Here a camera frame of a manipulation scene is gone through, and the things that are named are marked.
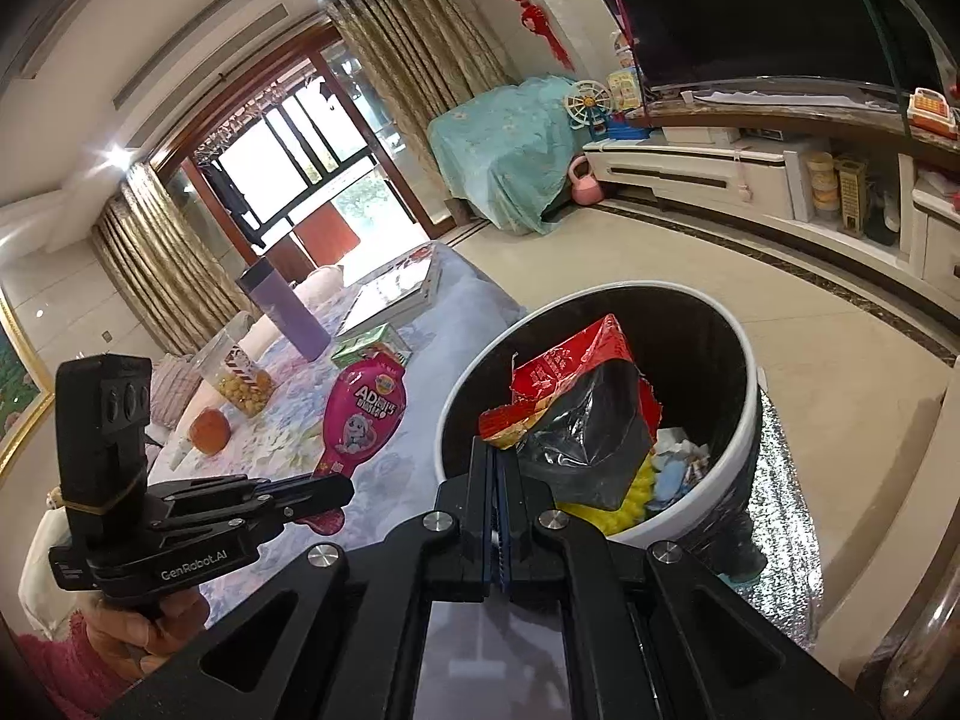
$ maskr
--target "recessed spotlight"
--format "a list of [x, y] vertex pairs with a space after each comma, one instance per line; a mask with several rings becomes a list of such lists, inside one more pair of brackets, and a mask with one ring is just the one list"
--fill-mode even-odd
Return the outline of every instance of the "recessed spotlight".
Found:
[[126, 170], [133, 162], [133, 152], [126, 148], [120, 148], [116, 143], [107, 152], [107, 162], [120, 170]]

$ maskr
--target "silver foil mat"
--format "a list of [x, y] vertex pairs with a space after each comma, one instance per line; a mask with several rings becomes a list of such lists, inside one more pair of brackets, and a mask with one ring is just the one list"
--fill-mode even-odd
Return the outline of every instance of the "silver foil mat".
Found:
[[766, 392], [760, 393], [763, 433], [748, 511], [754, 543], [767, 567], [752, 583], [734, 589], [800, 647], [816, 641], [824, 595], [820, 548], [803, 499], [784, 428]]

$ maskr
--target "black tv screen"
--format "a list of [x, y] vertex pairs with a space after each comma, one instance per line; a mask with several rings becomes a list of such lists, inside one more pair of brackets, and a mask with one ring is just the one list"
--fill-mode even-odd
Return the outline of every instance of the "black tv screen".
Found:
[[[616, 0], [605, 0], [617, 15]], [[899, 85], [941, 86], [928, 35], [899, 0], [870, 0]], [[653, 87], [757, 76], [894, 85], [864, 0], [623, 0]]]

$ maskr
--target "green box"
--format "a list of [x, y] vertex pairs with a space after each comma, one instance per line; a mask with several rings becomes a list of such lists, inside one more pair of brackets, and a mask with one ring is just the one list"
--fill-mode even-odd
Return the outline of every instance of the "green box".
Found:
[[330, 359], [336, 367], [344, 368], [353, 365], [354, 362], [373, 357], [377, 352], [389, 354], [404, 367], [410, 355], [413, 354], [410, 347], [403, 342], [403, 338], [400, 338], [400, 333], [397, 333], [390, 324], [381, 324], [380, 327], [374, 327], [373, 330], [368, 330], [354, 338], [338, 341]]

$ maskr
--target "bolt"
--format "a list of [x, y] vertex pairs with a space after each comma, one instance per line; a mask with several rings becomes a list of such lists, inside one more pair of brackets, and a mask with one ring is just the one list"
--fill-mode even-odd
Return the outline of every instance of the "bolt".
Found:
[[446, 512], [430, 512], [424, 517], [424, 528], [434, 533], [443, 533], [453, 526], [453, 517]]
[[683, 557], [683, 547], [674, 541], [658, 541], [650, 547], [650, 554], [660, 562], [678, 562]]
[[562, 531], [570, 523], [570, 515], [558, 509], [546, 509], [536, 518], [544, 528], [550, 531]]
[[334, 544], [317, 544], [306, 554], [306, 560], [317, 568], [329, 568], [340, 559], [340, 551]]

